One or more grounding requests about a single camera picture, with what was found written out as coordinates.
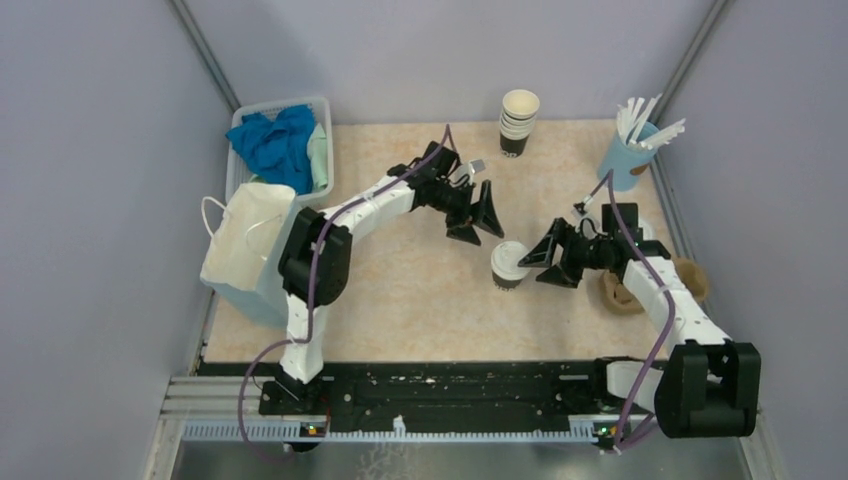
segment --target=bag handle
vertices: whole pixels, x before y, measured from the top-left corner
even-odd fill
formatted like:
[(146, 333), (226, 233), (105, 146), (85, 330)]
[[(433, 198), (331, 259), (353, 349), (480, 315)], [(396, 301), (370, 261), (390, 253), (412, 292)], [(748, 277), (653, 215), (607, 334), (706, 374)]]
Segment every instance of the bag handle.
[(206, 219), (206, 202), (212, 202), (215, 205), (218, 205), (219, 207), (221, 207), (224, 213), (227, 213), (227, 207), (215, 197), (203, 197), (203, 199), (200, 200), (200, 214), (203, 216), (203, 225), (206, 226), (206, 231), (209, 233), (209, 238), (212, 238), (215, 236), (215, 232), (213, 232), (212, 229), (209, 228), (209, 220)]
[(265, 225), (266, 223), (268, 223), (268, 222), (270, 222), (271, 220), (274, 220), (274, 219), (276, 219), (276, 218), (279, 218), (280, 220), (282, 220), (282, 219), (283, 219), (283, 214), (282, 214), (282, 213), (279, 213), (279, 214), (274, 215), (273, 217), (271, 217), (271, 218), (269, 218), (269, 219), (267, 219), (267, 220), (262, 220), (261, 222), (256, 222), (256, 223), (254, 223), (253, 225), (251, 225), (251, 226), (250, 226), (250, 228), (248, 228), (248, 229), (244, 232), (244, 244), (245, 244), (245, 245), (247, 245), (247, 248), (248, 248), (251, 252), (255, 253), (255, 254), (256, 254), (259, 258), (261, 258), (263, 262), (268, 261), (268, 257), (267, 257), (267, 256), (265, 256), (265, 255), (262, 255), (262, 254), (261, 254), (261, 253), (259, 253), (259, 252), (257, 252), (256, 250), (254, 250), (254, 249), (253, 249), (253, 247), (251, 247), (251, 246), (250, 246), (250, 238), (248, 237), (248, 235), (250, 234), (250, 232), (251, 232), (251, 231), (253, 231), (253, 229), (254, 229), (254, 228), (256, 228), (256, 227), (258, 227), (258, 226), (260, 226), (260, 225)]

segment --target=blue cloth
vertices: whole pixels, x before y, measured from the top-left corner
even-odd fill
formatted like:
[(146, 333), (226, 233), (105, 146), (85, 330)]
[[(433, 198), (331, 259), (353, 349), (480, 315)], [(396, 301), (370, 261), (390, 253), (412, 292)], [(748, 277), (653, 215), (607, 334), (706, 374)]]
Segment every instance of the blue cloth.
[(306, 105), (289, 107), (272, 123), (261, 113), (241, 117), (242, 125), (227, 138), (251, 172), (268, 183), (288, 185), (298, 195), (312, 191), (312, 166), (306, 144), (315, 129), (315, 116)]

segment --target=cable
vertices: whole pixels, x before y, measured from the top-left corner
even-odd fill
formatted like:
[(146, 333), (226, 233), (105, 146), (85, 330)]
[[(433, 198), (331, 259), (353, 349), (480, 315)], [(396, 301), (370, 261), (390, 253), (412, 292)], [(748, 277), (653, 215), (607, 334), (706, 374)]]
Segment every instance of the cable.
[(459, 180), (457, 180), (455, 183), (452, 183), (452, 185), (454, 187), (464, 187), (464, 186), (468, 185), (468, 182), (470, 180), (471, 180), (471, 177), (468, 176), (467, 173), (463, 173), (462, 176), (459, 177)]
[[(423, 160), (416, 163), (415, 167), (413, 167), (412, 169), (407, 170), (401, 176), (395, 178), (384, 187), (375, 191), (373, 196), (376, 197), (377, 195), (385, 193), (398, 183), (408, 178), (410, 175), (413, 175), (415, 172), (423, 168), (431, 160), (436, 158), (436, 155), (445, 146), (445, 141), (448, 140), (450, 141), (451, 147), (453, 147), (454, 151), (456, 151), (456, 147), (453, 143), (453, 136), (451, 135), (450, 124), (445, 125), (445, 133), (442, 136), (442, 141), (441, 143), (439, 143), (439, 146), (430, 153), (430, 155), (427, 155)], [(315, 310), (315, 284), (318, 272), (318, 255), (321, 252), (321, 246), (324, 244), (324, 239), (326, 238), (327, 232), (330, 230), (330, 226), (333, 224), (333, 222), (344, 212), (357, 205), (362, 204), (363, 202), (365, 202), (365, 198), (359, 197), (336, 210), (336, 212), (330, 216), (327, 222), (324, 223), (324, 227), (321, 229), (321, 233), (319, 233), (318, 239), (315, 240), (315, 252), (312, 254), (312, 265), (309, 269), (309, 287), (306, 302), (308, 312), (306, 338), (287, 338), (285, 340), (280, 340), (279, 342), (274, 342), (271, 345), (268, 345), (265, 350), (262, 350), (259, 355), (257, 355), (256, 358), (253, 359), (253, 362), (251, 362), (250, 365), (247, 367), (247, 371), (244, 372), (244, 377), (242, 378), (241, 386), (239, 387), (238, 411), (236, 412), (236, 417), (238, 418), (239, 434), (241, 435), (241, 439), (242, 441), (244, 441), (244, 444), (247, 445), (247, 447), (250, 448), (250, 450), (252, 450), (253, 453), (256, 454), (256, 456), (258, 456), (262, 460), (265, 460), (266, 462), (276, 464), (287, 463), (293, 457), (293, 455), (287, 455), (285, 457), (271, 457), (269, 455), (266, 455), (265, 452), (263, 452), (259, 447), (257, 447), (256, 445), (254, 445), (253, 442), (250, 441), (250, 438), (247, 435), (247, 429), (244, 426), (244, 394), (247, 390), (247, 384), (250, 381), (250, 378), (253, 376), (253, 372), (254, 370), (256, 370), (256, 367), (259, 366), (259, 363), (262, 361), (262, 359), (265, 358), (265, 356), (268, 355), (272, 350), (275, 350), (285, 345), (304, 345), (312, 341), (312, 327), (314, 323), (313, 313)]]
[[(621, 217), (621, 212), (618, 210), (618, 204), (615, 202), (615, 192), (612, 187), (612, 175), (613, 171), (610, 170), (601, 183), (607, 184), (607, 190), (609, 191), (610, 197), (610, 205), (612, 206), (612, 212), (615, 215), (615, 221), (618, 223), (618, 228), (621, 230), (621, 233), (624, 235), (624, 239), (630, 245), (630, 248), (633, 249), (633, 253), (642, 262), (642, 265), (645, 266), (645, 269), (648, 270), (648, 273), (651, 274), (651, 277), (654, 278), (654, 281), (657, 282), (657, 286), (659, 288), (663, 288), (665, 283), (662, 281), (662, 277), (657, 271), (648, 263), (648, 259), (645, 258), (645, 254), (639, 250), (639, 247), (636, 245), (636, 242), (633, 240), (633, 237), (630, 235), (630, 231), (627, 229), (627, 226), (624, 224), (624, 219)], [(599, 187), (595, 187), (594, 192), (597, 192)], [(616, 432), (615, 432), (615, 445), (619, 448), (619, 450), (623, 451), (627, 448), (631, 448), (639, 443), (643, 438), (645, 438), (648, 433), (653, 431), (653, 429), (645, 430), (644, 433), (639, 437), (635, 437), (631, 435), (630, 438), (622, 441), (621, 435), (624, 430), (624, 424), (627, 423), (627, 418), (630, 416), (630, 410), (633, 408), (633, 402), (636, 399), (636, 394), (639, 392), (639, 388), (642, 386), (642, 383), (645, 381), (645, 377), (648, 375), (648, 371), (651, 369), (651, 365), (656, 360), (657, 355), (659, 354), (660, 348), (662, 348), (663, 343), (665, 343), (666, 338), (668, 338), (669, 333), (671, 333), (671, 327), (674, 325), (674, 316), (675, 305), (674, 298), (671, 296), (671, 293), (668, 290), (663, 291), (663, 295), (665, 296), (666, 301), (668, 302), (668, 320), (665, 322), (665, 326), (660, 332), (659, 337), (657, 337), (657, 341), (654, 343), (654, 346), (651, 347), (651, 351), (648, 353), (648, 356), (645, 357), (645, 363), (642, 364), (642, 368), (639, 369), (639, 373), (636, 375), (636, 380), (633, 382), (633, 386), (630, 387), (630, 393), (627, 394), (627, 398), (624, 400), (624, 406), (621, 409), (621, 415), (618, 417), (618, 422), (616, 423)], [(649, 416), (642, 420), (639, 425), (634, 430), (634, 433), (643, 428), (643, 424), (648, 423), (653, 416)]]
[(583, 233), (583, 222), (589, 222), (589, 225), (592, 226), (592, 231), (595, 232), (596, 237), (601, 235), (600, 233), (598, 233), (598, 229), (595, 227), (595, 222), (593, 222), (592, 219), (589, 217), (583, 217), (583, 219), (580, 220), (580, 224), (577, 225), (578, 232), (580, 232), (581, 234)]
[(456, 154), (456, 158), (453, 160), (453, 166), (446, 175), (446, 177), (450, 178), (450, 176), (453, 175), (453, 172), (457, 171), (457, 169), (462, 166), (462, 160), (459, 158), (459, 151), (456, 149), (456, 145), (454, 145), (453, 143), (453, 135), (448, 137), (448, 140), (450, 141), (451, 150), (453, 150), (453, 153)]

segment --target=robotic arm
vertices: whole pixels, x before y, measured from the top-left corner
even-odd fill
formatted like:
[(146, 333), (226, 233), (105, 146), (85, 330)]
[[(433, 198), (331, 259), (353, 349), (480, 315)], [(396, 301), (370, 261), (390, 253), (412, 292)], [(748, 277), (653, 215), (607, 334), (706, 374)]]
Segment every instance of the robotic arm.
[[(438, 148), (436, 142), (431, 142), (424, 157), (434, 154)], [(336, 217), (321, 246), (316, 278), (311, 280), (315, 283), (311, 341), (289, 345), (280, 360), (294, 384), (308, 383), (323, 368), (321, 346), (327, 324), (327, 305), (338, 299), (347, 285), (351, 248), (360, 239), (391, 219), (422, 206), (445, 213), (449, 238), (479, 246), (480, 238), (474, 227), (503, 238), (489, 180), (481, 183), (479, 200), (472, 203), (474, 175), (484, 169), (482, 160), (462, 164), (456, 152), (442, 147), (426, 165), (405, 180), (397, 181), (397, 177), (415, 168), (419, 162), (422, 159), (416, 158), (410, 165), (389, 169), (374, 186), (340, 206), (321, 212), (305, 208), (294, 219), (278, 271), (284, 279), (283, 288), (288, 292), (288, 338), (307, 338), (306, 302), (315, 243), (328, 218)], [(364, 201), (334, 215), (345, 208), (344, 205), (359, 199)]]
[[(585, 268), (610, 270), (642, 304), (657, 331), (662, 331), (668, 320), (668, 291), (675, 305), (675, 318), (665, 341), (671, 355), (664, 370), (648, 371), (634, 403), (655, 413), (660, 429), (671, 438), (750, 435), (757, 414), (759, 353), (750, 343), (732, 341), (710, 320), (677, 276), (662, 243), (642, 239), (636, 204), (618, 207), (625, 227), (659, 273), (663, 287), (632, 251), (610, 205), (602, 208), (605, 234), (587, 238), (557, 218), (519, 265), (545, 267), (536, 281), (567, 288), (577, 287)], [(554, 264), (557, 246), (563, 252)], [(628, 397), (642, 366), (643, 362), (635, 361), (607, 364), (608, 392)]]

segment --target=speckled tabletop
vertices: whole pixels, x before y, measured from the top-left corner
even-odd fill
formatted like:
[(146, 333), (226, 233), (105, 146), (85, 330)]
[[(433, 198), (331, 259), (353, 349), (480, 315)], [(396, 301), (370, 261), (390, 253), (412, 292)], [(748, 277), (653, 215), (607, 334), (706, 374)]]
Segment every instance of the speckled tabletop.
[[(476, 181), (492, 180), (505, 240), (533, 247), (555, 217), (574, 222), (571, 205), (598, 179), (615, 126), (612, 120), (539, 121), (521, 157), (506, 158), (496, 122), (451, 125), (463, 161), (482, 158)], [(334, 126), (336, 205), (423, 154), (443, 124)], [(600, 218), (605, 190), (591, 210)], [(672, 249), (654, 183), (616, 195), (636, 201), (656, 237)], [(417, 209), (361, 240), (347, 289), (331, 305), (327, 361), (509, 361), (644, 357), (657, 332), (644, 315), (619, 317), (600, 301), (599, 272), (587, 270), (575, 290), (536, 283), (535, 270), (512, 291), (492, 282), (490, 255), (501, 241), (480, 232), (482, 247), (445, 237), (444, 214)], [(226, 301), (214, 305), (204, 358), (252, 360), (284, 330), (254, 325)], [(282, 349), (265, 360), (276, 361)]]

